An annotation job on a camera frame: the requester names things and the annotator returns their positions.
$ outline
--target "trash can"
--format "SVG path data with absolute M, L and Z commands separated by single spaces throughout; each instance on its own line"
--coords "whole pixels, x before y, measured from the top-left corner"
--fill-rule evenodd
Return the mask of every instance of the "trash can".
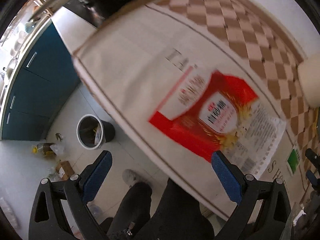
M 87 150 L 95 150 L 104 142 L 110 142 L 116 135 L 115 128 L 109 122 L 100 120 L 93 114 L 84 115 L 77 125 L 77 138 Z

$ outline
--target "shoe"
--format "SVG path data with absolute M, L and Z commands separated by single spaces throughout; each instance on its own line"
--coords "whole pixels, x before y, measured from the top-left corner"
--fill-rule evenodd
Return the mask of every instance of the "shoe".
M 132 187 L 134 184 L 136 184 L 138 182 L 144 182 L 149 185 L 149 183 L 147 182 L 146 179 L 141 177 L 135 171 L 129 170 L 129 169 L 123 171 L 122 179 L 129 187 Z

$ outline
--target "cardboard box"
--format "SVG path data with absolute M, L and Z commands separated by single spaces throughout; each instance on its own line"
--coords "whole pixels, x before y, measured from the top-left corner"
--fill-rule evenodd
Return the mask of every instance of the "cardboard box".
M 56 167 L 56 172 L 58 173 L 59 178 L 62 180 L 67 180 L 72 174 L 75 174 L 68 161 L 59 162 Z

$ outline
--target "blue cabinet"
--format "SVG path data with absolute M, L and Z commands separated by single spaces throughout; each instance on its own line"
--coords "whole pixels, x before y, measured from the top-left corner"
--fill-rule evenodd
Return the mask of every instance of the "blue cabinet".
M 71 55 L 50 24 L 28 53 L 14 81 L 2 139 L 38 141 L 45 138 L 79 82 Z

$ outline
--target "black pants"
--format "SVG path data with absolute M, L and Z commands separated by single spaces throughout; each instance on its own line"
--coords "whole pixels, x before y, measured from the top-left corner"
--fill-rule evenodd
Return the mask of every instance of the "black pants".
M 211 223 L 202 216 L 199 202 L 171 179 L 150 219 L 152 189 L 140 182 L 129 189 L 110 225 L 108 235 L 123 231 L 134 222 L 137 240 L 212 240 Z

